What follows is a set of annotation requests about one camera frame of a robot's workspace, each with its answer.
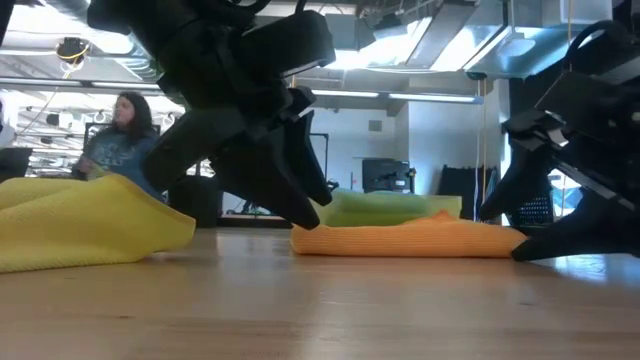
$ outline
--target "yellow cloth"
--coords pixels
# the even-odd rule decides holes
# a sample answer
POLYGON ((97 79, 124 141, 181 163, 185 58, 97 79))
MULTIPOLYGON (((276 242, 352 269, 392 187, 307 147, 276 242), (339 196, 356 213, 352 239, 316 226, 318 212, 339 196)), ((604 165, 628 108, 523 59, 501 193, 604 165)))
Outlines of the yellow cloth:
POLYGON ((0 272, 134 262, 185 246, 194 229, 120 175, 0 184, 0 272))
POLYGON ((297 254, 336 256, 507 258, 525 235, 502 226, 458 220, 442 211, 395 226, 294 226, 297 254))

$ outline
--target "orange cloth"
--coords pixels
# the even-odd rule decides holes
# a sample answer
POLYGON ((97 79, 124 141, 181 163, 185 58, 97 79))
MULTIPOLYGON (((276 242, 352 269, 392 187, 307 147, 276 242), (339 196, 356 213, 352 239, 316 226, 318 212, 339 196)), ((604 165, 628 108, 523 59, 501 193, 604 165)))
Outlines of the orange cloth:
POLYGON ((301 255, 508 258, 526 236, 497 225, 455 219, 442 211, 396 226, 295 226, 293 251, 301 255))

